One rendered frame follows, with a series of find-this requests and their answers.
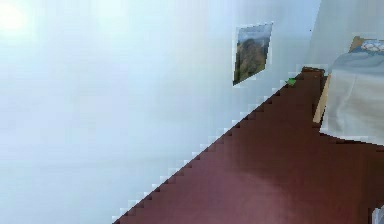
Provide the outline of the wooden bed with pale blanket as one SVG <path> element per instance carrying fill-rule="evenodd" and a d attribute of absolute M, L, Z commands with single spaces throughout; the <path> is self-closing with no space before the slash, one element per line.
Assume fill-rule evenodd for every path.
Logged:
<path fill-rule="evenodd" d="M 356 36 L 330 66 L 314 121 L 320 132 L 384 146 L 384 52 L 363 50 Z"/>

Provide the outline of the blue white patterned pillow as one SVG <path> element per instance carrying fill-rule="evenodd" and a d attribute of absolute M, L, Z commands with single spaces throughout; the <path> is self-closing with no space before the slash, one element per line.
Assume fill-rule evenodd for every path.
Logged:
<path fill-rule="evenodd" d="M 381 40 L 365 40 L 361 48 L 372 52 L 384 52 L 384 41 Z"/>

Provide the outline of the pale grey white object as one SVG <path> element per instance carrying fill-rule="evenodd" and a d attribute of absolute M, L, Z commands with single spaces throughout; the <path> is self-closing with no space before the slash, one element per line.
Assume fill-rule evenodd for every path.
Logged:
<path fill-rule="evenodd" d="M 384 205 L 373 210 L 371 224 L 384 224 Z"/>

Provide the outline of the framed mountain landscape picture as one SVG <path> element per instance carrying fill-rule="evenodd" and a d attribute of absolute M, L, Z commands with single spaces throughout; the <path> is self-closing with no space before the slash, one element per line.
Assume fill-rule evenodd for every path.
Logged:
<path fill-rule="evenodd" d="M 233 85 L 264 70 L 272 34 L 272 23 L 241 27 L 237 33 Z"/>

